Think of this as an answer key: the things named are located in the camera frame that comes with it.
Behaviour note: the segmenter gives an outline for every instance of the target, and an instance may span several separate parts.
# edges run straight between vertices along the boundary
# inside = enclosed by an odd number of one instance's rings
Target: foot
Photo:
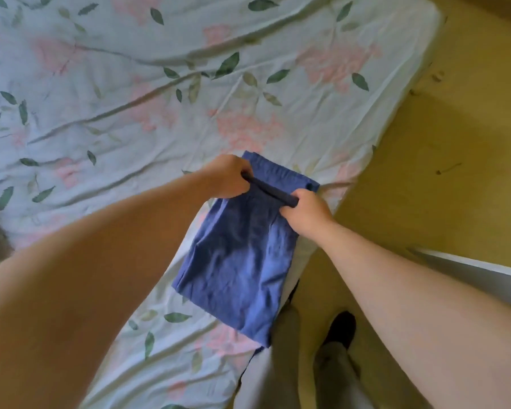
[[[327,337],[322,343],[322,346],[325,346],[332,341],[338,341],[345,347],[345,349],[348,350],[355,332],[356,317],[354,317],[352,313],[343,311],[342,313],[339,313],[333,320],[333,323],[331,323],[331,327],[327,332]]]

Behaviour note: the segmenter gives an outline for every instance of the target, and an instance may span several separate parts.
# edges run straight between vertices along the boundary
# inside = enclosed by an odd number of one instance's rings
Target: mattress
[[[301,172],[336,209],[440,25],[427,0],[0,0],[0,254],[220,153]],[[171,288],[210,205],[82,407],[231,399],[259,345]]]

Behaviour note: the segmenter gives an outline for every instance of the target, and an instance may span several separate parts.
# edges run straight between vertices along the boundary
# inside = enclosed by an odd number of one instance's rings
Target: person's left arm
[[[0,409],[75,408],[208,199],[247,192],[249,162],[200,171],[110,205],[0,264]]]

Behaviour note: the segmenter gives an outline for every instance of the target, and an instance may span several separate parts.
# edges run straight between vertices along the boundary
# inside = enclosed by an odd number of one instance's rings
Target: pants
[[[299,314],[280,312],[272,346],[255,355],[241,378],[234,409],[300,409],[298,393]],[[314,358],[318,409],[374,409],[341,343],[320,347]]]

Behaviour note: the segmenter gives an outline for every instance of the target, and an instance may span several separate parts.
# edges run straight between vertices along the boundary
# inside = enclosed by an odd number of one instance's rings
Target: folded garment
[[[319,184],[264,157],[245,152],[255,178],[291,193]],[[252,184],[218,199],[193,240],[173,288],[223,323],[270,346],[282,286],[298,235],[280,215],[284,203]]]

